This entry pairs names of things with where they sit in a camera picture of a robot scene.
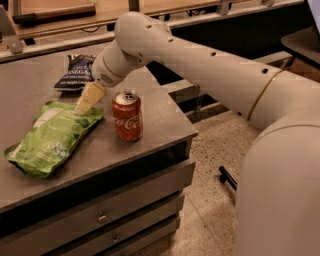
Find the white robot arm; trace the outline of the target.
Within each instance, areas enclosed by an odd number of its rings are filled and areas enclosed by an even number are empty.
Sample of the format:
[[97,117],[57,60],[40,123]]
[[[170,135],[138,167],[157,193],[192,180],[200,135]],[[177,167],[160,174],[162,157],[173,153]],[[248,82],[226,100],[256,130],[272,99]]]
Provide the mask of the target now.
[[261,134],[244,158],[236,191],[236,256],[320,256],[320,86],[317,82],[192,43],[163,22],[128,12],[96,58],[86,113],[131,71],[157,61],[200,86]]

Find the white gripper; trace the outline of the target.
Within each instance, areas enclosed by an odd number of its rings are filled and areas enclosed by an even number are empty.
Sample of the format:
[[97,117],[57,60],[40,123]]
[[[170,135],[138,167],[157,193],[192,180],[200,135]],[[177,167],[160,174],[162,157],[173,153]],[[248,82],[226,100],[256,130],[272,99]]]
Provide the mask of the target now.
[[150,60],[147,58],[136,57],[124,52],[118,42],[113,40],[96,56],[92,64],[92,76],[96,82],[89,82],[85,85],[76,103],[75,113],[86,114],[105,95],[104,87],[117,86],[132,71],[149,63]]

